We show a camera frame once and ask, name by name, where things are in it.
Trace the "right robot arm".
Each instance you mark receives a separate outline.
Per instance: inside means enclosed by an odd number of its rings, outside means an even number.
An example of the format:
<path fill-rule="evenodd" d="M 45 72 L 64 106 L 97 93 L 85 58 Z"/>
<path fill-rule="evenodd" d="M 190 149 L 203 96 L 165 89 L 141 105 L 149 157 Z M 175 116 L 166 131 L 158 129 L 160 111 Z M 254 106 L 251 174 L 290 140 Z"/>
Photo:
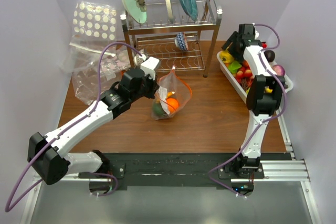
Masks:
<path fill-rule="evenodd" d="M 254 24 L 240 24 L 238 31 L 233 32 L 222 48 L 228 49 L 239 62 L 247 61 L 254 77 L 246 97 L 249 123 L 245 140 L 238 153 L 221 166 L 228 177 L 234 174 L 246 178 L 263 171 L 260 166 L 261 146 L 267 125 L 276 118 L 275 112 L 286 95 L 285 78 L 277 75 L 267 61 Z"/>

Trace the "dark green avocado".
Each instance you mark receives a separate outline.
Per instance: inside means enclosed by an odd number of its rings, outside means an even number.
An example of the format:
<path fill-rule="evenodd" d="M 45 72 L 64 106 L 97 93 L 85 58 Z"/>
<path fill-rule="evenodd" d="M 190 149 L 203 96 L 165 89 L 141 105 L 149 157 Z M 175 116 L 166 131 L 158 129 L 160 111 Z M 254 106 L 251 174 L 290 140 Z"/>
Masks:
<path fill-rule="evenodd" d="M 155 102 L 152 106 L 152 111 L 153 111 L 154 116 L 156 116 L 158 118 L 162 118 L 162 117 L 166 116 L 166 113 L 163 110 L 160 103 Z"/>

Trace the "orange fruit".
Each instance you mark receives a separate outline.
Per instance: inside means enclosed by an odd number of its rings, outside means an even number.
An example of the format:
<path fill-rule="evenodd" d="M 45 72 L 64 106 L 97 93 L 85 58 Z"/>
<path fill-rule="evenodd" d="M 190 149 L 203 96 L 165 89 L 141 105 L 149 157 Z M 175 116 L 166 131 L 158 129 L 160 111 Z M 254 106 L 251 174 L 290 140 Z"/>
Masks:
<path fill-rule="evenodd" d="M 167 103 L 168 110 L 171 113 L 175 112 L 180 106 L 178 100 L 175 98 L 168 98 L 166 100 L 166 103 Z"/>

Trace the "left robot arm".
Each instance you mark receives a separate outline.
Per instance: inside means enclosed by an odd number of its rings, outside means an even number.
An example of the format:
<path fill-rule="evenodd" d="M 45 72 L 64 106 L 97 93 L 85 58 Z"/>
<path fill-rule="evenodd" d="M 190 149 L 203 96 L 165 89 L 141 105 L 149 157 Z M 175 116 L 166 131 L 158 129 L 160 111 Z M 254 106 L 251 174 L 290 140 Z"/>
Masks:
<path fill-rule="evenodd" d="M 92 173 L 105 177 L 109 160 L 98 150 L 84 154 L 71 153 L 72 148 L 100 126 L 129 110 L 142 97 L 153 99 L 157 84 L 156 70 L 132 68 L 123 74 L 90 107 L 74 119 L 46 135 L 39 132 L 29 139 L 28 162 L 47 185 L 71 173 Z"/>

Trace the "orange zip top bag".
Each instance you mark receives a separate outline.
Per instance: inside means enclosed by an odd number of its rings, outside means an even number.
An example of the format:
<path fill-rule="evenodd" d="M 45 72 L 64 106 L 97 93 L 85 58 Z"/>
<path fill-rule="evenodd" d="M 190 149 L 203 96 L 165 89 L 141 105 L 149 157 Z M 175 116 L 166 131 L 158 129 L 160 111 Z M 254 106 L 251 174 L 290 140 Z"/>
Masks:
<path fill-rule="evenodd" d="M 192 98 L 192 89 L 177 76 L 175 68 L 173 66 L 171 71 L 158 81 L 159 88 L 155 93 L 151 112 L 155 120 L 174 117 Z"/>

